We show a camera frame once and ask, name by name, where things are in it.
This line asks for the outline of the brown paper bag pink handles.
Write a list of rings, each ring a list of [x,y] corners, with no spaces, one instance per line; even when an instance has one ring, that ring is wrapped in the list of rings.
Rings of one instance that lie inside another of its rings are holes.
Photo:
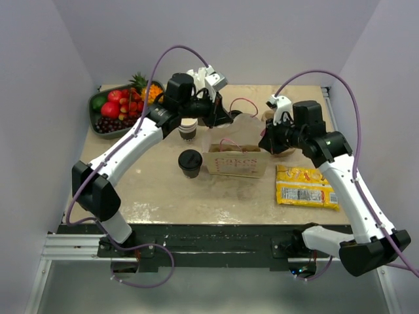
[[[265,174],[269,160],[269,153],[259,147],[265,125],[257,118],[259,108],[253,101],[244,97],[233,100],[237,101],[249,102],[255,112],[237,114],[231,124],[204,132],[204,166],[212,175],[259,179]]]

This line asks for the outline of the black plastic cup lid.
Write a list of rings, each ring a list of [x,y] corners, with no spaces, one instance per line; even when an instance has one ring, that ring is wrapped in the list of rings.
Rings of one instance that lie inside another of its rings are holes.
[[[182,170],[192,171],[201,167],[202,155],[193,149],[184,150],[178,157],[178,165]]]

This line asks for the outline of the black paper coffee cup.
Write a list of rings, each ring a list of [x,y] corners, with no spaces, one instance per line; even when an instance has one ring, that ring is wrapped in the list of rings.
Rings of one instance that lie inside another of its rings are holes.
[[[200,172],[200,166],[194,167],[183,167],[181,166],[181,170],[187,178],[193,179],[196,178]]]

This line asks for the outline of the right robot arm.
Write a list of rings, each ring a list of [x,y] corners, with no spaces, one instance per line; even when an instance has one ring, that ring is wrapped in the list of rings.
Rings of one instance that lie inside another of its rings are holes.
[[[411,243],[406,230],[398,230],[375,202],[355,166],[346,138],[328,132],[317,101],[292,103],[285,96],[266,103],[274,116],[266,121],[259,147],[278,154],[300,149],[331,185],[349,219],[351,234],[306,224],[295,231],[291,248],[300,257],[320,251],[337,257],[348,273],[359,277],[393,262]]]

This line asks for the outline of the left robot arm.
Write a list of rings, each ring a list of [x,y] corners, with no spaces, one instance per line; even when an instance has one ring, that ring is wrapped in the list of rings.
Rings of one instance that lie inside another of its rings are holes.
[[[132,228],[119,211],[121,200],[115,187],[120,178],[184,118],[200,119],[209,128],[230,124],[232,117],[224,109],[220,94],[227,84],[225,76],[211,67],[174,74],[166,90],[144,108],[145,117],[116,144],[88,164],[79,161],[73,166],[73,200],[101,224],[120,256],[130,256],[136,248]]]

